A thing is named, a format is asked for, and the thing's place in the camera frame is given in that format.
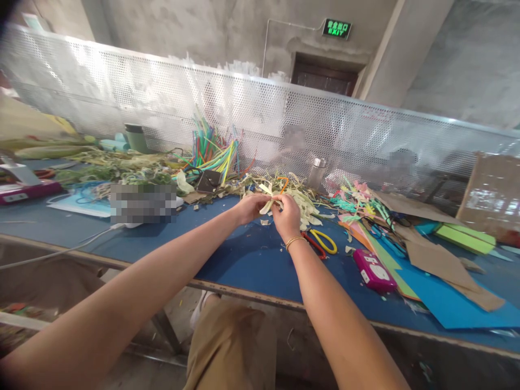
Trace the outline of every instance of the shoe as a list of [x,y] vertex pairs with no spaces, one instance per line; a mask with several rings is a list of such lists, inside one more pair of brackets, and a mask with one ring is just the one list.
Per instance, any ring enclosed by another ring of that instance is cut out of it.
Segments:
[[202,290],[200,294],[199,303],[197,303],[197,306],[193,310],[193,314],[190,318],[190,327],[192,330],[195,330],[195,327],[197,326],[197,322],[199,321],[200,312],[202,311],[202,308],[204,307],[204,304],[206,303],[206,300],[209,296],[215,294],[214,292]]

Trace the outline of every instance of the exit sign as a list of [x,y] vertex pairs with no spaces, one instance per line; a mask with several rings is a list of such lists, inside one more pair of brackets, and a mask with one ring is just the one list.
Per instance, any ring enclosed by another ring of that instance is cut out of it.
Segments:
[[335,36],[337,38],[343,38],[347,40],[351,27],[351,23],[340,22],[334,19],[326,19],[325,27],[323,28],[323,35]]

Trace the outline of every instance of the forearm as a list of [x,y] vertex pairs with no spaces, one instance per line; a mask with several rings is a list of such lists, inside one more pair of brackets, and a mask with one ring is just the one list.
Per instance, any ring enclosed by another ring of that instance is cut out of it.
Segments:
[[408,388],[377,333],[310,245],[290,245],[305,309],[342,388]]
[[227,211],[149,253],[8,355],[5,372],[20,388],[92,388],[236,227]]

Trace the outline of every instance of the metal mesh panel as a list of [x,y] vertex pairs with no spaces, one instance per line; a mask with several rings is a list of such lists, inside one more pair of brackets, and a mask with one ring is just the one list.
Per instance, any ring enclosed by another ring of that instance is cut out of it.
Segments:
[[520,155],[520,140],[491,128],[14,25],[0,64],[22,101],[80,132],[113,138],[141,124],[149,147],[191,149],[200,111],[221,133],[244,129],[242,167],[256,156],[259,172],[306,177],[326,158],[330,192],[345,176],[424,199],[442,181],[432,200],[449,211],[475,151]]

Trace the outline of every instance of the table leg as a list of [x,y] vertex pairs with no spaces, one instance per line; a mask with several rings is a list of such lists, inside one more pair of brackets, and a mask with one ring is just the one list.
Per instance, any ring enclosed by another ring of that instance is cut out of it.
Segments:
[[170,347],[172,348],[173,355],[178,355],[181,353],[180,343],[177,339],[177,335],[173,330],[172,324],[170,320],[166,316],[164,309],[161,309],[157,314],[152,317],[152,323],[157,328],[159,334],[164,337],[164,339],[168,342]]

